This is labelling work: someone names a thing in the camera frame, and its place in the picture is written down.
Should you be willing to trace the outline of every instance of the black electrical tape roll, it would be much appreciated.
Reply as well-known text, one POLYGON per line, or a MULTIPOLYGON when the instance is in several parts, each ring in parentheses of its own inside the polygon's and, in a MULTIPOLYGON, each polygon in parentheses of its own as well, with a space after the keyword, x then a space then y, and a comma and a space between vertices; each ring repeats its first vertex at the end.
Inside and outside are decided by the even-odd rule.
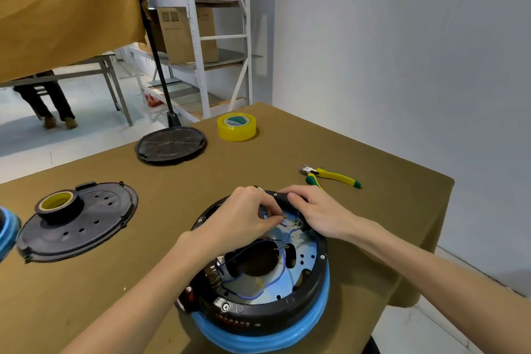
POLYGON ((76 218, 83 206, 77 190, 64 189, 41 199, 35 205, 35 212, 49 224, 63 224, 76 218))

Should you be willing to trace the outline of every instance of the pliers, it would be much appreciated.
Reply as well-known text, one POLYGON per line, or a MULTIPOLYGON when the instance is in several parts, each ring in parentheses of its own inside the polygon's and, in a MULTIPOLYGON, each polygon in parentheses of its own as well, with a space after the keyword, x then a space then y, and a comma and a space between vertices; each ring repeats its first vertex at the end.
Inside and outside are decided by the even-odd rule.
POLYGON ((306 164, 301 165, 302 167, 299 168, 299 172, 303 175, 306 175, 306 183, 310 185, 315 185, 321 188, 321 185, 317 181, 318 176, 320 178, 334 179, 336 181, 346 183, 349 186, 353 186, 357 189, 362 189, 362 184, 349 176, 345 176, 337 172, 330 172, 322 168, 313 169, 312 167, 306 164))

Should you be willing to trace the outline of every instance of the pliers jaw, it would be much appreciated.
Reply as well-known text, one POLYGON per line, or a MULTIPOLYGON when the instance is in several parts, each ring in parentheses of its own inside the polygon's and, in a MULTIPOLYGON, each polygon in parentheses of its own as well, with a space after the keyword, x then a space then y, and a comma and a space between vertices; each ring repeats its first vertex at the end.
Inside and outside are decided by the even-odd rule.
POLYGON ((314 175, 319 175, 318 171, 316 171, 315 169, 313 169, 312 167, 306 164, 301 164, 301 167, 299 168, 299 172, 303 175, 308 175, 310 173, 314 175))

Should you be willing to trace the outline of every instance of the black pole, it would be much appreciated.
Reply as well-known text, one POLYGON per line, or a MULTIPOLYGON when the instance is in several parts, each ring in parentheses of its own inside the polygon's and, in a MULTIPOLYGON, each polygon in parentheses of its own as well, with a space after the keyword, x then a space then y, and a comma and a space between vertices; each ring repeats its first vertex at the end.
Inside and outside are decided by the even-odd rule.
POLYGON ((151 30, 151 25, 150 25, 148 16, 145 15, 144 8, 142 7, 143 0, 139 0, 139 1, 140 1, 140 14, 142 15, 142 22, 144 24, 145 32, 146 34, 148 34, 148 41, 151 47, 151 51, 153 52, 153 59, 155 60, 155 65, 157 67, 157 73, 159 74, 160 85, 162 85, 163 87, 164 98, 166 99, 166 105, 168 106, 168 127, 177 128, 181 126, 181 121, 179 121, 179 117, 174 112, 173 106, 171 105, 171 100, 169 98, 169 92, 168 92, 168 86, 166 85, 166 80, 164 79, 163 67, 160 64, 159 53, 157 51, 157 46, 155 44, 155 38, 153 37, 153 31, 151 30))

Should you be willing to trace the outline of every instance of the hand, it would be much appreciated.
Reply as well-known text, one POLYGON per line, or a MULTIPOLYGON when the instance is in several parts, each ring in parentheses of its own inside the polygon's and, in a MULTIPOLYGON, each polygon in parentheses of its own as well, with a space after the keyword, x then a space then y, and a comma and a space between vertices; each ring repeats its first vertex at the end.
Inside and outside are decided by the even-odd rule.
POLYGON ((282 209, 274 197, 254 186, 238 187, 206 222, 192 233, 209 244, 212 259, 244 247, 282 223, 282 209), (261 218, 260 205, 268 218, 261 218))
POLYGON ((369 233, 382 229, 378 223, 352 214, 317 186, 292 185, 280 192, 287 193, 289 203, 302 213, 314 230, 325 237, 359 245, 369 233))

